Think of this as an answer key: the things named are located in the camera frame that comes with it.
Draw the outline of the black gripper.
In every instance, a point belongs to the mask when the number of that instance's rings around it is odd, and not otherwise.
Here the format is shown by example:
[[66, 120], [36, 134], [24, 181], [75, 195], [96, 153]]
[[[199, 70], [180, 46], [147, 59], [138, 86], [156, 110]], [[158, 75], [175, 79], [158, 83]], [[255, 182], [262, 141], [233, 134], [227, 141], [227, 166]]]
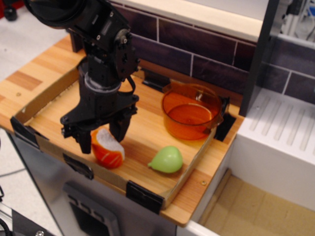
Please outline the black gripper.
[[110, 133], [118, 142], [124, 139], [139, 101], [139, 96], [134, 94], [134, 81], [131, 77], [127, 81], [132, 90], [122, 92], [119, 91], [121, 84], [113, 90], [95, 90], [87, 85], [85, 77], [79, 78], [80, 101], [61, 118], [61, 124], [62, 135], [65, 138], [72, 136], [82, 153], [91, 153], [91, 131], [105, 124], [109, 124]]

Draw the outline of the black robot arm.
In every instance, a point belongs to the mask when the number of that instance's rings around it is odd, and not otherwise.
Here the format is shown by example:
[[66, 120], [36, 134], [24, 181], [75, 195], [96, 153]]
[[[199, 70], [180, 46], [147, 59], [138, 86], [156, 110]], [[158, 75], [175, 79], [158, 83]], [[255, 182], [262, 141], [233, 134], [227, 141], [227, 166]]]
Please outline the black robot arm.
[[91, 132], [108, 124], [117, 141], [126, 135], [139, 97], [120, 87], [137, 70], [139, 59], [125, 17], [105, 0], [27, 0], [29, 12], [54, 29], [77, 34], [86, 56], [78, 64], [78, 105], [61, 118], [62, 135], [73, 137], [85, 154], [91, 152]]

